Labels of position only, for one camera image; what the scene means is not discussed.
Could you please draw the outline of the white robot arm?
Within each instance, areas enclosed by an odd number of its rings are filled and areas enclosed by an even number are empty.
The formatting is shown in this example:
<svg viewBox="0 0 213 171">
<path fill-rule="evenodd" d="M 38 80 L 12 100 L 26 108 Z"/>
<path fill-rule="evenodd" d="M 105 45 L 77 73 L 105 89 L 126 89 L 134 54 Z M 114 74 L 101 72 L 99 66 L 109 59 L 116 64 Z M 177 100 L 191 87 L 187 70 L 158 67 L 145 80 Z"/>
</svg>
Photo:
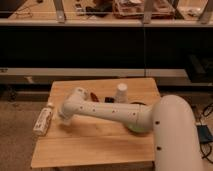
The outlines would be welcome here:
<svg viewBox="0 0 213 171">
<path fill-rule="evenodd" d="M 74 114 L 152 130 L 156 171 L 204 171 L 193 111 L 177 95 L 166 95 L 153 105 L 101 103 L 87 101 L 87 91 L 77 87 L 58 109 L 63 122 Z"/>
</svg>

